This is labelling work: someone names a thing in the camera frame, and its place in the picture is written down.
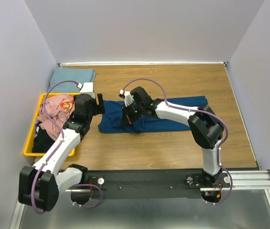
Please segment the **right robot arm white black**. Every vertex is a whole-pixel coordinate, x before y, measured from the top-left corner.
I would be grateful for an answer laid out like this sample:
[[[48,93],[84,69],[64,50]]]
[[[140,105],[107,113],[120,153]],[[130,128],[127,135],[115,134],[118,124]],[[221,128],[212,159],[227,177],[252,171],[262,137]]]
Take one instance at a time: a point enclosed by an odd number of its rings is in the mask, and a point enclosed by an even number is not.
[[[222,173],[219,150],[224,125],[208,105],[188,107],[170,103],[165,99],[153,100],[140,86],[130,92],[122,89],[119,96],[124,99],[121,126],[132,125],[144,115],[188,126],[194,141],[202,148],[203,184],[212,187],[218,183]]]

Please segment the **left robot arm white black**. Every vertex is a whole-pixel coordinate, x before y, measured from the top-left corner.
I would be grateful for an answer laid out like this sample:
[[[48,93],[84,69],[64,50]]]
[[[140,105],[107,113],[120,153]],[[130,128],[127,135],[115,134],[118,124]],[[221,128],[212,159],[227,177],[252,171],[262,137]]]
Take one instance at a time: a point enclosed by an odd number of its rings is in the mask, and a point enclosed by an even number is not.
[[[61,134],[47,153],[32,167],[24,166],[19,174],[18,201],[32,206],[36,213],[51,211],[64,191],[87,187],[100,190],[88,178],[88,169],[72,164],[60,172],[63,162],[90,130],[93,116],[104,114],[102,94],[94,98],[91,93],[74,96],[75,109],[61,128]]]

